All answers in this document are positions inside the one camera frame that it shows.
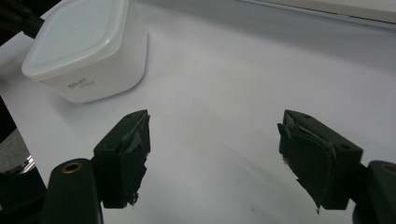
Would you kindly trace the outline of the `silver metal rail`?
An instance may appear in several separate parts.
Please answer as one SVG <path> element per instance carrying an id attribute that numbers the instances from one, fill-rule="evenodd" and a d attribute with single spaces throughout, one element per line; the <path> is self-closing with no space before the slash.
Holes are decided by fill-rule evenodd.
<path id="1" fill-rule="evenodd" d="M 27 173 L 35 168 L 35 160 L 32 156 L 29 156 L 22 164 L 20 174 Z"/>

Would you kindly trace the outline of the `white square lidded container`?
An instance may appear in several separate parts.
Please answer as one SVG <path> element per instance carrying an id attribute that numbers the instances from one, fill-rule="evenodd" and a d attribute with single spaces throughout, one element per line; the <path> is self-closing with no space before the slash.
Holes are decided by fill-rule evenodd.
<path id="1" fill-rule="evenodd" d="M 81 104 L 135 86 L 147 54 L 148 30 L 134 0 L 68 0 L 45 19 L 21 71 Z"/>

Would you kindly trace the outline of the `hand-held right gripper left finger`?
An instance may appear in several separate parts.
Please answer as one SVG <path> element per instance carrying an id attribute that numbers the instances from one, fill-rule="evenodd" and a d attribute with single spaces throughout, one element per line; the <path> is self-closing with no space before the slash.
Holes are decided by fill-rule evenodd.
<path id="1" fill-rule="evenodd" d="M 92 163 L 105 208 L 124 208 L 138 199 L 150 153 L 147 109 L 124 116 L 96 145 Z"/>

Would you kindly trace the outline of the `black metal stand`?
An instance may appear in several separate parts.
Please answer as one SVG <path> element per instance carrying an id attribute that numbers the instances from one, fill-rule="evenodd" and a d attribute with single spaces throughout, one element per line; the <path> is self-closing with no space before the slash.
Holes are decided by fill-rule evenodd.
<path id="1" fill-rule="evenodd" d="M 41 18 L 61 0 L 0 0 L 0 46 L 18 33 L 35 38 Z"/>

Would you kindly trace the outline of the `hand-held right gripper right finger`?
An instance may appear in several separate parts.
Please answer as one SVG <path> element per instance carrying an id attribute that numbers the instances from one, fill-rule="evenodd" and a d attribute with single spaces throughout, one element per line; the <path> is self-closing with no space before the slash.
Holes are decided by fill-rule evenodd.
<path id="1" fill-rule="evenodd" d="M 286 110 L 277 124 L 279 153 L 318 207 L 344 210 L 363 150 L 319 120 Z"/>

